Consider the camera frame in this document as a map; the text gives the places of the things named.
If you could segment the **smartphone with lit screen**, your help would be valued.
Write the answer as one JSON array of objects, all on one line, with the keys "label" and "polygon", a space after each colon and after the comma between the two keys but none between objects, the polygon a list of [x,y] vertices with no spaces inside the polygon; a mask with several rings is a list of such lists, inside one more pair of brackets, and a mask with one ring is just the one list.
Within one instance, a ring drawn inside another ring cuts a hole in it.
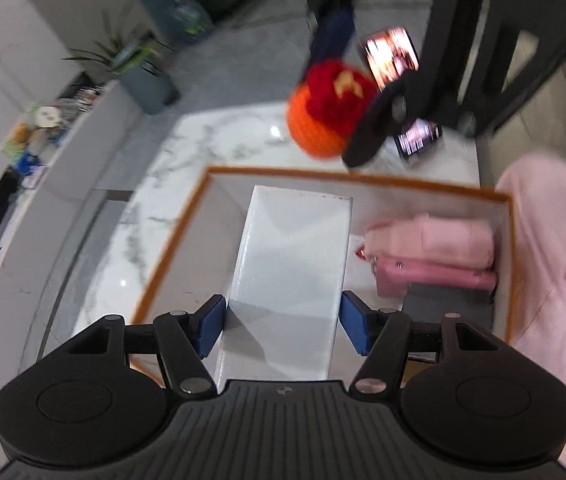
[{"label": "smartphone with lit screen", "polygon": [[373,79],[383,90],[407,70],[418,70],[417,50],[404,27],[391,27],[364,38],[361,56]]}]

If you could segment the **orange crochet toy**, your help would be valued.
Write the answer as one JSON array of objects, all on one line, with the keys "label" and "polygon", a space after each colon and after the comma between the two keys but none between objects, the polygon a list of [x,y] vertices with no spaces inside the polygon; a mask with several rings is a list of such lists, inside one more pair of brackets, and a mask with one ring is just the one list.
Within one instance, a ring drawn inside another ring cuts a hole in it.
[{"label": "orange crochet toy", "polygon": [[373,79],[340,58],[315,63],[289,96],[289,133],[312,158],[339,157],[378,94]]}]

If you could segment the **pink cloth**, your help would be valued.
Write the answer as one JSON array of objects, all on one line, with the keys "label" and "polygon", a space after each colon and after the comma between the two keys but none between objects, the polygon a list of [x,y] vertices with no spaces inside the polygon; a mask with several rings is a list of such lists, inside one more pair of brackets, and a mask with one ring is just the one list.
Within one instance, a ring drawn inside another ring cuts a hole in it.
[{"label": "pink cloth", "polygon": [[422,214],[369,224],[361,249],[368,260],[387,256],[484,270],[492,266],[496,245],[487,221]]}]

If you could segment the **water jug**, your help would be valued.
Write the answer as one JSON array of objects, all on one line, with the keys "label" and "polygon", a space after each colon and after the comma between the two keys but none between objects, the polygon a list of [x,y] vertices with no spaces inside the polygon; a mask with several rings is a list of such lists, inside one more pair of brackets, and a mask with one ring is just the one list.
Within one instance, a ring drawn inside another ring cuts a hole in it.
[{"label": "water jug", "polygon": [[195,0],[171,0],[171,15],[189,44],[202,41],[213,31],[213,21]]}]

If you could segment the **white long counter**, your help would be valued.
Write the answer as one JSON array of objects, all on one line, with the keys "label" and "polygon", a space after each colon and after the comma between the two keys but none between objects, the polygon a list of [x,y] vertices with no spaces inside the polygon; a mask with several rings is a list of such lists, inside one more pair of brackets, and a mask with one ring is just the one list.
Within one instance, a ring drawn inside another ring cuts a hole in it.
[{"label": "white long counter", "polygon": [[70,229],[108,163],[144,114],[110,82],[59,144],[36,143],[33,168],[0,226],[0,363],[23,359],[41,297]]}]

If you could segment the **grey trash bin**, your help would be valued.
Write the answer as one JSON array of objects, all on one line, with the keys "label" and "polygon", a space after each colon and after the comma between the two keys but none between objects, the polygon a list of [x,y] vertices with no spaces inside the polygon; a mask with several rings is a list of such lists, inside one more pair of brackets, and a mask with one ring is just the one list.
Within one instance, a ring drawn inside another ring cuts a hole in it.
[{"label": "grey trash bin", "polygon": [[159,114],[180,98],[180,92],[161,66],[151,40],[127,44],[115,56],[111,70],[145,114]]}]

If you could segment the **orange white storage box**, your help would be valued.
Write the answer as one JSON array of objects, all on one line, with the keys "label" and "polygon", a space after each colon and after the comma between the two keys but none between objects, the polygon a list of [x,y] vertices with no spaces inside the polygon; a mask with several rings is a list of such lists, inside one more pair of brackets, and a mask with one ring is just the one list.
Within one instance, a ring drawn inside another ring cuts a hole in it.
[{"label": "orange white storage box", "polygon": [[[356,255],[369,224],[422,214],[487,221],[496,234],[494,263],[499,278],[492,330],[502,339],[510,338],[515,310],[510,197],[480,188],[405,178],[262,168],[213,167],[206,171],[164,246],[134,312],[134,323],[149,323],[170,311],[192,312],[216,294],[228,301],[251,193],[257,185],[351,198],[353,213],[341,291],[352,290],[376,309],[390,308],[391,301],[376,294],[370,266]],[[215,382],[221,337],[205,362]],[[326,379],[350,382],[361,362],[337,321]]]}]

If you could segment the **dark grey box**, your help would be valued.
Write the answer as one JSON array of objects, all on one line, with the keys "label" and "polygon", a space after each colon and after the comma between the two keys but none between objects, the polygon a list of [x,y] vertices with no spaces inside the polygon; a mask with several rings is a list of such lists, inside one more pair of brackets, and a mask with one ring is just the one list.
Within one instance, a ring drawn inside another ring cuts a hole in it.
[{"label": "dark grey box", "polygon": [[439,323],[446,313],[458,313],[485,330],[493,327],[492,293],[478,289],[411,284],[402,311],[415,322]]}]

